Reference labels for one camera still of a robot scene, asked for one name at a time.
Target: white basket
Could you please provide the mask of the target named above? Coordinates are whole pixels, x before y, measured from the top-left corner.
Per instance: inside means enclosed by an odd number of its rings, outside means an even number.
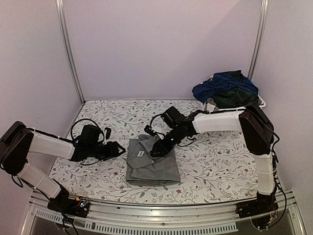
[[[263,109],[265,106],[266,106],[266,103],[265,101],[259,96],[259,99],[261,101],[261,104],[259,105],[259,107],[261,109]],[[237,107],[237,108],[229,108],[229,109],[219,109],[215,103],[214,103],[214,100],[212,98],[209,98],[207,99],[206,103],[203,105],[203,109],[205,111],[210,111],[210,112],[213,112],[213,111],[218,111],[218,110],[240,110],[240,109],[244,109],[245,107],[244,106],[241,106],[241,107]]]

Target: dark green cloth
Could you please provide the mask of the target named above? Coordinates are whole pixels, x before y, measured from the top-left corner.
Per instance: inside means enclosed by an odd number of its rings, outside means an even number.
[[[219,92],[212,96],[216,106],[220,109],[237,108],[245,106],[251,101],[257,100],[259,97],[255,94],[247,92],[241,88],[233,88],[226,92]]]

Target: vertical metal pole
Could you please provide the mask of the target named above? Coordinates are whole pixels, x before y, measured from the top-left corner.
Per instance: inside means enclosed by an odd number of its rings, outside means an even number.
[[[79,79],[78,79],[78,74],[76,71],[75,63],[74,63],[72,49],[70,47],[70,41],[69,41],[68,31],[67,31],[67,24],[65,21],[63,0],[56,0],[56,5],[57,5],[59,22],[60,22],[61,34],[63,37],[64,47],[65,47],[65,51],[67,54],[67,60],[68,60],[71,74],[72,74],[74,86],[75,86],[79,101],[81,102],[81,104],[84,104],[85,98],[83,95],[82,87],[81,87]]]
[[[268,0],[262,0],[259,26],[258,26],[258,31],[257,31],[256,40],[255,40],[252,60],[250,63],[250,68],[249,68],[249,73],[248,73],[248,78],[251,81],[253,80],[255,67],[257,64],[258,57],[259,57],[259,52],[260,52],[261,43],[262,43],[262,39],[263,39],[267,14],[268,14]]]

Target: metal frame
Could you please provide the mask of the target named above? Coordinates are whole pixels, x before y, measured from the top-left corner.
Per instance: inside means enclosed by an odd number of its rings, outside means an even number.
[[[84,98],[82,87],[79,82],[79,78],[78,78],[78,74],[77,74],[77,70],[76,70],[76,66],[75,66],[75,62],[74,62],[74,58],[72,54],[72,49],[70,46],[67,24],[65,20],[63,0],[56,0],[56,5],[57,5],[57,12],[58,12],[59,23],[60,23],[60,28],[61,28],[61,34],[62,34],[64,47],[66,50],[67,60],[68,60],[71,74],[72,74],[74,86],[75,86],[79,101],[81,102],[81,104],[84,104],[86,101]]]
[[[249,68],[249,72],[248,72],[248,78],[251,81],[253,80],[255,67],[256,67],[256,64],[258,61],[258,57],[259,57],[259,52],[260,52],[260,48],[261,48],[261,44],[262,44],[264,29],[265,29],[265,25],[266,25],[267,14],[268,14],[268,0],[262,0],[259,26],[258,26],[256,40],[255,40],[252,60],[251,60],[250,68]]]
[[[296,200],[292,191],[286,191],[287,211],[292,217],[292,224],[296,235],[305,235],[305,230]],[[282,193],[276,194],[279,211],[285,205]],[[22,229],[22,235],[29,235],[35,216],[61,223],[62,215],[46,208],[47,199],[39,192],[34,192],[29,205],[27,219]],[[206,204],[206,205],[177,205],[156,206],[136,205],[103,200],[91,200],[90,212],[86,219],[75,217],[78,229],[89,230],[104,234],[223,234],[224,228],[232,228],[228,232],[237,230],[236,223],[250,218],[240,219],[235,213],[237,202]],[[206,233],[211,229],[220,228],[220,232]]]

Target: folded gray cloth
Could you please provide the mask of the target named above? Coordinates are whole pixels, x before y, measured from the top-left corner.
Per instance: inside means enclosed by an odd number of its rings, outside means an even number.
[[[137,140],[130,139],[127,155],[126,181],[138,186],[163,186],[180,182],[180,175],[172,149],[165,157],[150,156],[158,136],[139,135]]]

